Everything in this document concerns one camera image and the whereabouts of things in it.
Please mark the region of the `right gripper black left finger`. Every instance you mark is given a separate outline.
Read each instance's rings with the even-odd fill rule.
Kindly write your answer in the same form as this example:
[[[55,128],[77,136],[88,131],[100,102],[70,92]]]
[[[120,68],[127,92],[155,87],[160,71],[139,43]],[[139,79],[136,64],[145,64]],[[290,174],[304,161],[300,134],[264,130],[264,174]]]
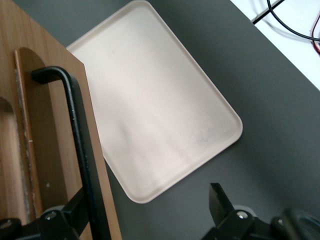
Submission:
[[[61,209],[47,210],[22,227],[23,240],[78,240],[89,223],[83,189]]]

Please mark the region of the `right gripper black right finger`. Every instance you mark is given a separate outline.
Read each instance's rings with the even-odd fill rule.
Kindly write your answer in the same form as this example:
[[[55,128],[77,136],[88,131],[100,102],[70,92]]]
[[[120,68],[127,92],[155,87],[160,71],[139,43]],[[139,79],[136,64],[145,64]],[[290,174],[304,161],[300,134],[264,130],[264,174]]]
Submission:
[[[209,211],[214,227],[204,240],[259,240],[255,233],[255,218],[245,210],[235,210],[219,183],[209,187]]]

